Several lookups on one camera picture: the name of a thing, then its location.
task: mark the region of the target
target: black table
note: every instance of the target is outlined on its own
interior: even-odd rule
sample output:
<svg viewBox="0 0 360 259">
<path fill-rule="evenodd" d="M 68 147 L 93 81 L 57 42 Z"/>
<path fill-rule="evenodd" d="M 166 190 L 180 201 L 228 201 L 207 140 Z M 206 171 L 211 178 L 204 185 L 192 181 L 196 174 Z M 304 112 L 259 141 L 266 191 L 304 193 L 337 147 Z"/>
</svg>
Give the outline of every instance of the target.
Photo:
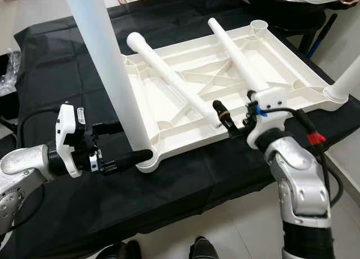
<svg viewBox="0 0 360 259">
<path fill-rule="evenodd" d="M 144 0 L 109 9 L 109 14 L 125 54 L 132 53 L 125 42 L 131 31 L 139 31 L 150 46 L 158 48 L 211 34 L 207 20 L 212 16 L 225 29 L 259 18 L 240 0 Z M 32 26 L 18 34 L 17 40 L 23 51 L 17 83 L 20 119 L 35 108 L 69 101 L 85 107 L 89 124 L 116 120 L 72 18 Z M 316 65 L 304 61 L 331 82 Z M 359 128 L 359 113 L 360 102 L 350 98 L 336 112 L 317 110 L 309 117 L 332 145 Z M 25 125 L 25 145 L 52 140 L 55 120 L 52 113 L 30 119 Z M 295 120 L 288 120 L 286 128 L 309 148 L 305 132 Z M 100 143 L 106 160 L 130 150 L 123 133 Z M 90 173 L 77 179 L 63 176 L 46 185 L 43 206 L 14 232 L 0 258 L 81 258 L 136 233 L 201 214 L 271 182 L 262 154 L 243 139 L 223 140 L 169 158 L 153 174 L 132 168 L 109 177 Z M 18 220 L 29 214 L 37 200 L 39 191 L 26 201 Z"/>
</svg>

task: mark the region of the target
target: plastic bag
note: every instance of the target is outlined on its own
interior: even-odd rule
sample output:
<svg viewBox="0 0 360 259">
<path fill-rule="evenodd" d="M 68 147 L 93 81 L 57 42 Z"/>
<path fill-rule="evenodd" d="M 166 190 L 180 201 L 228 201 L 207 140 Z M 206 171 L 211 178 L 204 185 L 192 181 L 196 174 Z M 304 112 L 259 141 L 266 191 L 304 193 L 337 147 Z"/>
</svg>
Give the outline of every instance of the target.
<svg viewBox="0 0 360 259">
<path fill-rule="evenodd" d="M 19 72 L 21 52 L 10 53 L 6 74 L 0 76 L 0 97 L 15 92 L 17 73 Z"/>
</svg>

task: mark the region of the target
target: wall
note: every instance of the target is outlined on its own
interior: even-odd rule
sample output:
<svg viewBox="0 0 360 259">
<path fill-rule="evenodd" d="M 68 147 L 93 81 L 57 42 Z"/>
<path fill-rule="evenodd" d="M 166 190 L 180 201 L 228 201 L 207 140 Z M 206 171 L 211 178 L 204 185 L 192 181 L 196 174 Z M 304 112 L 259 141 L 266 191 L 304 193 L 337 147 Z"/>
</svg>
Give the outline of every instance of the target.
<svg viewBox="0 0 360 259">
<path fill-rule="evenodd" d="M 332 13 L 334 11 L 328 11 L 327 16 Z M 338 79 L 360 54 L 360 5 L 336 13 L 338 18 L 313 56 L 313 61 L 334 80 Z M 352 95 L 360 99 L 360 74 L 359 87 Z M 334 145 L 327 154 L 354 180 L 360 191 L 360 130 Z"/>
</svg>

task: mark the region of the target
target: white plastic pipe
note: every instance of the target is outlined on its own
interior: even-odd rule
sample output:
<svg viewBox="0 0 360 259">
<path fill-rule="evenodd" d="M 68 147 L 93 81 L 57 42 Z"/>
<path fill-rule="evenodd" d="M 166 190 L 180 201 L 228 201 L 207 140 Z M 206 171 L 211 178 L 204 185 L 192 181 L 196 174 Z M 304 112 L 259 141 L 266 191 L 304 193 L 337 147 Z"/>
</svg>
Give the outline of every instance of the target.
<svg viewBox="0 0 360 259">
<path fill-rule="evenodd" d="M 145 61 L 156 69 L 166 82 L 176 89 L 198 112 L 212 124 L 219 127 L 220 121 L 217 113 L 195 93 L 187 89 L 185 82 L 178 76 L 170 66 L 146 43 L 140 33 L 130 33 L 127 38 L 128 46 L 138 52 Z"/>
<path fill-rule="evenodd" d="M 344 103 L 349 99 L 350 92 L 360 85 L 360 56 L 324 94 L 334 102 Z"/>
<path fill-rule="evenodd" d="M 245 79 L 249 89 L 258 92 L 260 90 L 270 88 L 269 84 L 262 79 L 261 75 L 247 60 L 245 55 L 237 47 L 234 41 L 229 37 L 226 31 L 220 26 L 216 19 L 209 19 L 208 24 L 215 36 L 229 53 L 231 60 L 237 68 L 237 71 Z"/>
<path fill-rule="evenodd" d="M 132 149 L 151 149 L 104 0 L 67 3 Z"/>
</svg>

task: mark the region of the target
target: wire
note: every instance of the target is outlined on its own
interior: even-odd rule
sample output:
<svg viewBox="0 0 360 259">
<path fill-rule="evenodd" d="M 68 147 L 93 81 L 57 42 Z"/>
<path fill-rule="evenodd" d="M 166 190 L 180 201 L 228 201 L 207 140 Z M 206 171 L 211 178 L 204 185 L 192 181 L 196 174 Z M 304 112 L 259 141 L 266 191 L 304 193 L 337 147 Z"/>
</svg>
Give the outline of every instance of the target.
<svg viewBox="0 0 360 259">
<path fill-rule="evenodd" d="M 261 113 L 272 113 L 272 112 L 279 112 L 279 111 L 286 111 L 292 113 L 292 115 L 298 120 L 306 129 L 308 134 L 317 134 L 317 130 L 315 129 L 314 124 L 310 121 L 309 117 L 306 115 L 306 113 L 303 110 L 294 110 L 292 108 L 287 107 L 280 107 L 280 108 L 273 108 L 273 109 L 267 109 L 267 110 L 261 110 Z M 318 155 L 320 157 L 320 164 L 322 166 L 322 172 L 324 177 L 324 184 L 325 188 L 328 192 L 328 196 L 330 198 L 330 207 L 334 206 L 341 196 L 344 193 L 344 185 L 341 181 L 340 177 L 336 174 L 336 172 L 329 168 L 326 161 L 325 151 L 323 144 L 321 142 L 318 142 L 317 144 L 314 144 L 313 147 L 318 152 Z M 330 193 L 330 179 L 329 179 L 329 172 L 334 176 L 336 182 L 338 183 L 339 190 L 337 191 L 337 194 L 333 199 L 331 199 L 331 193 Z"/>
<path fill-rule="evenodd" d="M 28 222 L 39 211 L 39 209 L 42 206 L 42 204 L 44 202 L 44 199 L 45 199 L 45 187 L 44 187 L 44 184 L 42 184 L 40 187 L 41 187 L 41 199 L 40 199 L 38 205 L 36 206 L 36 208 L 30 213 L 30 215 L 28 217 L 26 217 L 22 221 L 18 222 L 17 224 L 15 224 L 13 226 L 10 226 L 8 233 L 15 230 L 15 229 L 17 229 L 17 228 L 19 228 L 20 226 L 22 226 L 26 222 Z"/>
<path fill-rule="evenodd" d="M 40 109 L 36 109 L 34 111 L 29 112 L 28 114 L 26 114 L 21 121 L 19 122 L 19 125 L 17 127 L 17 147 L 18 148 L 24 148 L 24 124 L 25 122 L 40 113 L 45 113 L 45 112 L 55 112 L 55 113 L 59 113 L 60 112 L 60 108 L 59 106 L 56 107 L 43 107 Z"/>
</svg>

